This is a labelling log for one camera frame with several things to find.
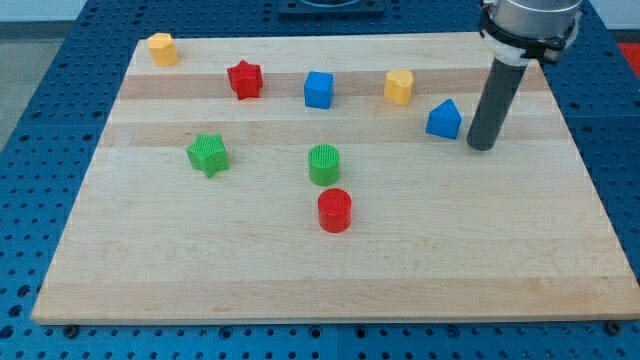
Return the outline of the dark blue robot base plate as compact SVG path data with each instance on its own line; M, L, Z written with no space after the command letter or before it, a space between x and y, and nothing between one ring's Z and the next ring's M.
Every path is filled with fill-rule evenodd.
M277 13L281 19L335 17L349 15L382 15L384 0L279 0Z

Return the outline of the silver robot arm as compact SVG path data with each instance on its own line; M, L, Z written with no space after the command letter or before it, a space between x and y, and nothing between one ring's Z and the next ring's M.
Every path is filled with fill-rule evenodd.
M555 63L577 38L581 0L480 0L479 34L509 66Z

